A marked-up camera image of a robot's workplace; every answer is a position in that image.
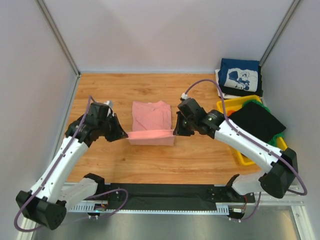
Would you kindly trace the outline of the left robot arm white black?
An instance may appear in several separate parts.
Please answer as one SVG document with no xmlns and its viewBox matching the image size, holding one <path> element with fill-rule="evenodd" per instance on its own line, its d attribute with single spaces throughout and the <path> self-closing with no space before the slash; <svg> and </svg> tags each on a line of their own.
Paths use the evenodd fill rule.
<svg viewBox="0 0 320 240">
<path fill-rule="evenodd" d="M 14 227 L 18 231 L 28 232 L 18 225 L 20 216 L 39 227 L 55 230 L 64 221 L 68 210 L 81 201 L 99 201 L 115 192 L 107 190 L 104 178 L 93 173 L 63 189 L 76 163 L 99 137 L 114 142 L 126 139 L 128 135 L 121 127 L 111 101 L 101 103 L 90 98 L 84 114 L 67 128 L 60 149 L 42 176 L 30 190 L 21 190 L 17 194 L 15 200 L 19 211 L 14 218 Z"/>
</svg>

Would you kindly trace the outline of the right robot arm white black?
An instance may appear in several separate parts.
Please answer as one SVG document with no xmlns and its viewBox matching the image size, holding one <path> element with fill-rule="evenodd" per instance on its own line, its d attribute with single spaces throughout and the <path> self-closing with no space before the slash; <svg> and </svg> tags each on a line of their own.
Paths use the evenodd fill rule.
<svg viewBox="0 0 320 240">
<path fill-rule="evenodd" d="M 236 149 L 261 169 L 260 172 L 235 175 L 225 196 L 236 202 L 243 195 L 266 192 L 281 199 L 289 192 L 298 175 L 296 152 L 291 148 L 282 150 L 258 139 L 236 125 L 225 113 L 218 110 L 206 112 L 195 99 L 181 99 L 178 105 L 177 122 L 173 131 L 176 136 L 191 136 L 195 132 L 209 136 Z"/>
</svg>

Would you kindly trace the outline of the pink t shirt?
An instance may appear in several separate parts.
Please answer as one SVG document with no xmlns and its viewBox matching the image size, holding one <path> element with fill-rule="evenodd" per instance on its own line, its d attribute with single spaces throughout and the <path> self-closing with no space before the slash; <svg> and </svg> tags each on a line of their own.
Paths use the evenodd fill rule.
<svg viewBox="0 0 320 240">
<path fill-rule="evenodd" d="M 175 136 L 172 130 L 171 106 L 158 102 L 132 103 L 132 131 L 128 141 L 137 146 L 173 146 Z"/>
</svg>

